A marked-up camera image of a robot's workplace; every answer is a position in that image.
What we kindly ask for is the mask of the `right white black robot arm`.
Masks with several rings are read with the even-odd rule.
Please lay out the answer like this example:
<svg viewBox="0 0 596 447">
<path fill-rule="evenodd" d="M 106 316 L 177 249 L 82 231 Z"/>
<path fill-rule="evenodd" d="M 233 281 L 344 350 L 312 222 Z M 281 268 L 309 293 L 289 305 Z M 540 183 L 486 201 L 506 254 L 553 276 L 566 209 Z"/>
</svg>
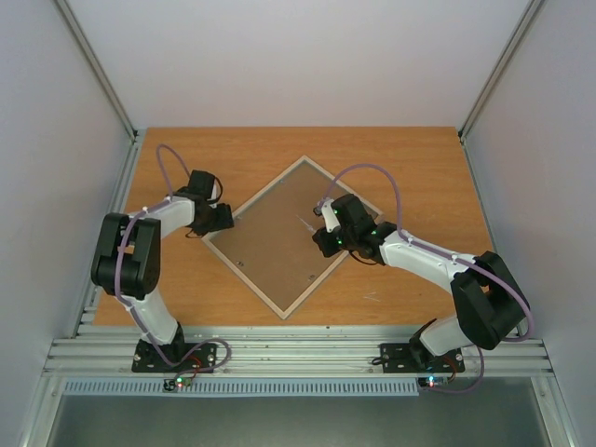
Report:
<svg viewBox="0 0 596 447">
<path fill-rule="evenodd" d="M 454 314 L 431 320 L 407 344 L 406 358 L 418 372 L 462 347 L 492 350 L 531 319 L 526 298 L 494 252 L 473 256 L 448 251 L 395 224 L 377 223 L 352 194 L 326 198 L 313 212 L 324 221 L 312 236 L 324 257 L 346 251 L 362 263 L 407 271 L 451 294 Z"/>
</svg>

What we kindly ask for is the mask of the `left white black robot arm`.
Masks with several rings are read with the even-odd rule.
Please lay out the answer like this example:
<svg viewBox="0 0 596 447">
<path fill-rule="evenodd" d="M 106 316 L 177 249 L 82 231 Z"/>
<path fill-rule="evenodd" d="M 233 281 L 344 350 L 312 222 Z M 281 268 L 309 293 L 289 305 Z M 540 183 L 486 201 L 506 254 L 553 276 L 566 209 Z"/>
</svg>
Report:
<svg viewBox="0 0 596 447">
<path fill-rule="evenodd" d="M 192 355 L 182 324 L 168 311 L 158 288 L 161 241 L 182 228 L 198 237 L 233 228 L 231 207 L 221 201 L 223 189 L 215 175 L 194 170 L 186 186 L 157 204 L 103 218 L 90 277 L 124 306 L 141 331 L 135 372 L 176 371 Z"/>
</svg>

